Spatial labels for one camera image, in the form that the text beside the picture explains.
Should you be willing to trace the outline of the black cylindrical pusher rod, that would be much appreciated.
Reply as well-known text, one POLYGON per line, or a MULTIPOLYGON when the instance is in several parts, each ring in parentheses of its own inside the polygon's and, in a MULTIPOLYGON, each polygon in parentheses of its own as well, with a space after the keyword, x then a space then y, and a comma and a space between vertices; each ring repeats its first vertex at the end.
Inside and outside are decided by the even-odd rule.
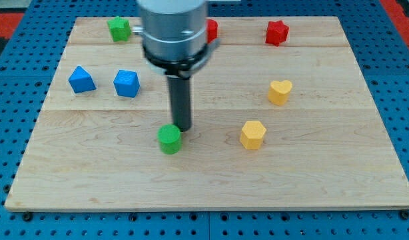
POLYGON ((167 85, 173 124, 176 125, 181 132, 188 131, 192 125, 190 80, 178 77, 167 77, 167 85))

